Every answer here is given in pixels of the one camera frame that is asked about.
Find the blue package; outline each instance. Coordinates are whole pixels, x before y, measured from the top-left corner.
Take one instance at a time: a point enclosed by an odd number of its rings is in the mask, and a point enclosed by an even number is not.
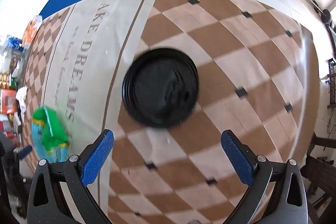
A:
[[[14,50],[17,50],[19,52],[23,51],[22,47],[22,39],[13,37],[11,35],[7,35],[4,46],[7,48],[12,48]]]

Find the brown stripe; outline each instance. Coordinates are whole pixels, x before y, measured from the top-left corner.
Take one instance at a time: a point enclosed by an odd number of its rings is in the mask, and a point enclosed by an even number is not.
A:
[[[122,54],[123,54],[123,52],[124,52],[124,49],[125,49],[125,47],[126,47],[128,38],[129,38],[129,36],[130,36],[130,34],[131,34],[131,31],[132,31],[132,29],[133,29],[133,26],[134,26],[134,24],[135,24],[135,21],[136,21],[138,15],[139,15],[139,13],[140,13],[140,10],[141,10],[142,5],[143,5],[144,2],[145,2],[145,0],[142,0],[142,1],[141,1],[140,5],[139,5],[139,8],[138,8],[138,10],[136,11],[135,16],[134,16],[134,18],[133,18],[133,20],[132,20],[132,23],[131,23],[131,25],[130,25],[130,27],[129,27],[129,29],[128,29],[128,32],[127,32],[127,35],[126,35],[126,37],[125,37],[124,43],[123,43],[123,45],[122,45],[122,47],[121,47],[121,49],[120,49],[120,53],[119,53],[119,56],[118,56],[117,64],[116,64],[116,66],[115,66],[115,70],[114,70],[114,73],[113,73],[113,76],[112,76],[112,80],[111,80],[111,83],[110,83],[109,91],[108,91],[108,93],[107,93],[107,97],[106,97],[105,110],[104,110],[104,117],[103,117],[103,123],[102,123],[102,126],[101,126],[101,131],[103,131],[103,130],[105,129],[106,116],[107,116],[107,109],[108,109],[108,107],[109,107],[109,101],[110,101],[110,97],[111,97],[111,92],[112,92],[112,88],[113,88],[114,81],[115,81],[116,76],[117,76],[117,72],[118,72],[118,68],[119,68],[119,65],[120,65],[121,56],[122,56]],[[99,205],[99,207],[100,207],[100,172],[99,172],[99,174],[98,174],[98,181],[97,181],[97,182],[98,182],[98,205]]]

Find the checkered tablecloth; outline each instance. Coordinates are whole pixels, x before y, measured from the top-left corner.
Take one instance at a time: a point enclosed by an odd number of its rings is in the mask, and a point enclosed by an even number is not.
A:
[[[69,10],[45,20],[33,45],[25,79],[27,144],[50,49]],[[190,118],[167,130],[146,128],[116,106],[110,220],[223,223],[247,187],[221,148],[221,132],[231,129],[256,155],[288,160],[302,123],[311,40],[295,20],[255,0],[155,0],[134,58],[158,47],[185,52],[197,66],[199,99]],[[34,153],[28,162],[35,169]]]

